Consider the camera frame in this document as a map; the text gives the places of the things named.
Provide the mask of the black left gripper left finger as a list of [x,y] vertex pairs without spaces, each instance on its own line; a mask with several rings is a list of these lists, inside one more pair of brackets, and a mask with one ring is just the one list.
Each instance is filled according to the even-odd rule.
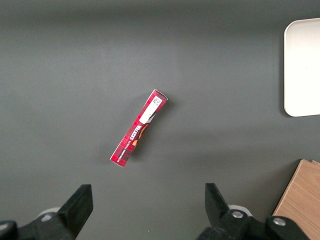
[[2,240],[75,240],[93,211],[92,186],[82,184],[61,206],[41,212],[18,226],[14,220],[0,222]]

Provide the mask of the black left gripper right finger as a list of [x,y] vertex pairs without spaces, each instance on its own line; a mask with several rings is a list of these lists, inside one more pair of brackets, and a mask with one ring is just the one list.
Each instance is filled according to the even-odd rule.
[[205,184],[205,211],[210,222],[198,240],[308,240],[296,222],[269,216],[264,222],[242,206],[228,205],[214,183]]

